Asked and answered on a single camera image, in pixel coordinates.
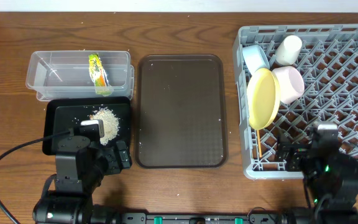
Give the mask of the wooden chopstick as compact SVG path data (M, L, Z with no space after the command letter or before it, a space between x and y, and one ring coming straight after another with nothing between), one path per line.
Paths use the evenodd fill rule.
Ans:
M258 147L258 153L259 153L259 159L262 158L262 148L261 148L261 142L260 142L260 130L256 130L257 134L257 147Z

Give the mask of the yellow round plate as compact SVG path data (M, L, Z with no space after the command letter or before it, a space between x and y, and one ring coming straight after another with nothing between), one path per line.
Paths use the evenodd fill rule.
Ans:
M251 76L247 102L251 128L264 129L273 122L280 106L280 85L269 69L260 68Z

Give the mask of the white bowl with rice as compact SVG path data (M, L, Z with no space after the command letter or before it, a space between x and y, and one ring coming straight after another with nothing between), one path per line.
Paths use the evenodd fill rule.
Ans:
M279 67L272 70L280 85L280 101L291 104L299 99L305 91L305 84L300 72L292 67Z

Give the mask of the green yellow snack wrapper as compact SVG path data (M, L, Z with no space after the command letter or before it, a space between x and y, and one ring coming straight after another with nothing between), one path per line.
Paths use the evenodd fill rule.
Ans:
M89 75L94 83L97 95L109 96L112 93L108 81L107 73L103 67L102 61L98 54L90 54L89 58Z

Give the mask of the white plastic cup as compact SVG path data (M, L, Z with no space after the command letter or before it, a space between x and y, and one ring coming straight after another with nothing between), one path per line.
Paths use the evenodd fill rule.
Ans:
M298 36L287 36L275 52L276 61L284 66L293 65L299 56L302 45L302 40Z

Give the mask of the light blue bowl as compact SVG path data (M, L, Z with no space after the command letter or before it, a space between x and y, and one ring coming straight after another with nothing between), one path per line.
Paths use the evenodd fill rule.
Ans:
M269 61L267 60L267 56L261 46L250 45L248 47L244 47L242 49L242 55L250 75L253 75L261 68L270 69Z

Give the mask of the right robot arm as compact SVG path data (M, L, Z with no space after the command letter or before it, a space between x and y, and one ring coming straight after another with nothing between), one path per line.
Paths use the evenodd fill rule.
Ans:
M309 144L278 138L276 158L302 172L307 207L289 208L275 223L358 223L358 161L339 148L337 134L314 134Z

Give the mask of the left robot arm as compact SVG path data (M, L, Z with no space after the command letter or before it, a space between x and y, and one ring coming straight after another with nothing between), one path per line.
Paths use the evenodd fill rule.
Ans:
M58 143L55 163L57 172L45 182L33 210L36 223L121 222L121 215L113 208L95 205L92 194L104 176L132 166L125 141L108 149L84 136L68 136Z

